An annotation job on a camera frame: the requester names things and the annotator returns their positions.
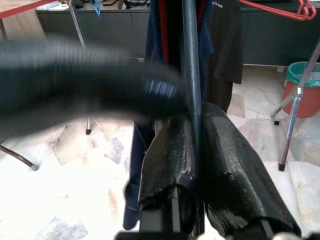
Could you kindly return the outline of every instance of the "rubber foot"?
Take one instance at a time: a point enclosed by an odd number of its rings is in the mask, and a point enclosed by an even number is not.
[[[37,171],[38,169],[39,169],[39,167],[37,166],[37,165],[32,165],[31,166],[31,169],[33,170],[33,171]]]
[[[286,167],[285,164],[279,163],[279,165],[278,165],[279,171],[281,171],[281,172],[283,172],[285,170],[285,167]]]

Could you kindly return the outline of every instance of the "wooden desk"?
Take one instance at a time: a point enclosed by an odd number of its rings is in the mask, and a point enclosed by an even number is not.
[[[0,4],[0,32],[3,38],[7,38],[2,19],[20,14],[36,7],[54,2],[55,0],[1,0]]]

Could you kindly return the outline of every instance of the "tiled floor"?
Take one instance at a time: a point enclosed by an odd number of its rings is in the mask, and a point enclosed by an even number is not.
[[[320,232],[320,111],[297,118],[287,168],[279,172],[289,115],[281,112],[275,126],[270,113],[284,79],[275,68],[246,66],[228,115],[306,236]],[[122,230],[132,122],[97,117],[89,136],[85,127],[86,119],[78,119],[3,144],[40,168],[33,172],[0,152],[0,240],[112,239]],[[208,225],[206,231],[215,232]]]

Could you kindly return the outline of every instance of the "black t-shirt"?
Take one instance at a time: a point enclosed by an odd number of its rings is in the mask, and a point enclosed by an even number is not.
[[[209,81],[240,84],[243,73],[241,11],[238,0],[213,0],[208,30],[214,53],[207,60]]]

